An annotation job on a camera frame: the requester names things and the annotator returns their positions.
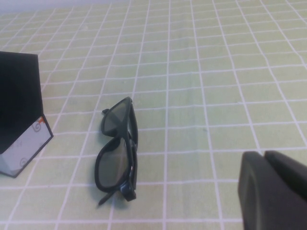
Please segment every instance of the box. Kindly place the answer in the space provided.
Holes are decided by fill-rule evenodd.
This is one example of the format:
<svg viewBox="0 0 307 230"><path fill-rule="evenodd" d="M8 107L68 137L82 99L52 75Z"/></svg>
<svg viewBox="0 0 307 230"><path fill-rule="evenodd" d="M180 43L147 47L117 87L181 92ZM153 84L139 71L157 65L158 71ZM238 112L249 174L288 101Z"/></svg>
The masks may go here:
<svg viewBox="0 0 307 230"><path fill-rule="evenodd" d="M52 138L38 56L0 52L0 173L17 177Z"/></svg>

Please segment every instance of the white label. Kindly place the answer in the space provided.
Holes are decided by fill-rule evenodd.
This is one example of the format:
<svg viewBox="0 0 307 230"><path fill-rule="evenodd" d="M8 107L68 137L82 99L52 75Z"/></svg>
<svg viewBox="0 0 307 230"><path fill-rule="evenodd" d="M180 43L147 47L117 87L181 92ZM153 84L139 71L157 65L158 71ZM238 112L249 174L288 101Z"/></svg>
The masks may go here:
<svg viewBox="0 0 307 230"><path fill-rule="evenodd" d="M40 117L1 155L0 160L5 161L11 172L16 172L24 167L50 137L47 125L43 117Z"/></svg>

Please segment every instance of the grid pattern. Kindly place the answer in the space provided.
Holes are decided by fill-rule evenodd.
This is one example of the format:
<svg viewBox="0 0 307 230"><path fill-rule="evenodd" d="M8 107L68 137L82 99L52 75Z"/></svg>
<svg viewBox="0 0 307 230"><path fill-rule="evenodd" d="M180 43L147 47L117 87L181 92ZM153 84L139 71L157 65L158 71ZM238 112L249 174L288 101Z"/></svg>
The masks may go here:
<svg viewBox="0 0 307 230"><path fill-rule="evenodd" d="M241 155L307 163L307 3L133 0L0 15L0 50L39 55L54 139L0 176L0 230L239 230ZM137 199L104 195L101 111L130 96Z"/></svg>

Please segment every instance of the glasses lens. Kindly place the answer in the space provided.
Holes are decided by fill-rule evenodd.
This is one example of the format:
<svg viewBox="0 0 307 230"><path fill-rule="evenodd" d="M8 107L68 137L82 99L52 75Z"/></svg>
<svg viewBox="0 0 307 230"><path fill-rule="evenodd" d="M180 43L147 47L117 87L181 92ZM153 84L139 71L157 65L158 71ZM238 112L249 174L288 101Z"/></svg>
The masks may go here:
<svg viewBox="0 0 307 230"><path fill-rule="evenodd" d="M103 187L115 186L128 168L127 147L123 138L114 139L99 163L99 181Z"/></svg>
<svg viewBox="0 0 307 230"><path fill-rule="evenodd" d="M108 132L116 128L123 120L126 114L126 104L120 103L109 111L105 118L105 131Z"/></svg>

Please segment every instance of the glasses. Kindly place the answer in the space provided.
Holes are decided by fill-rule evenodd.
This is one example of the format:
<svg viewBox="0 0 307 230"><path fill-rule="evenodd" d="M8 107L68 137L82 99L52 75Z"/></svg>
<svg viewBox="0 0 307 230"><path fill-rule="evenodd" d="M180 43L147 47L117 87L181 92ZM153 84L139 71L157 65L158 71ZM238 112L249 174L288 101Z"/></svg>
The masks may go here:
<svg viewBox="0 0 307 230"><path fill-rule="evenodd" d="M102 111L104 135L113 137L99 152L94 169L95 183L107 193L98 205L120 191L127 201L136 198L138 127L132 99L126 97L111 109Z"/></svg>

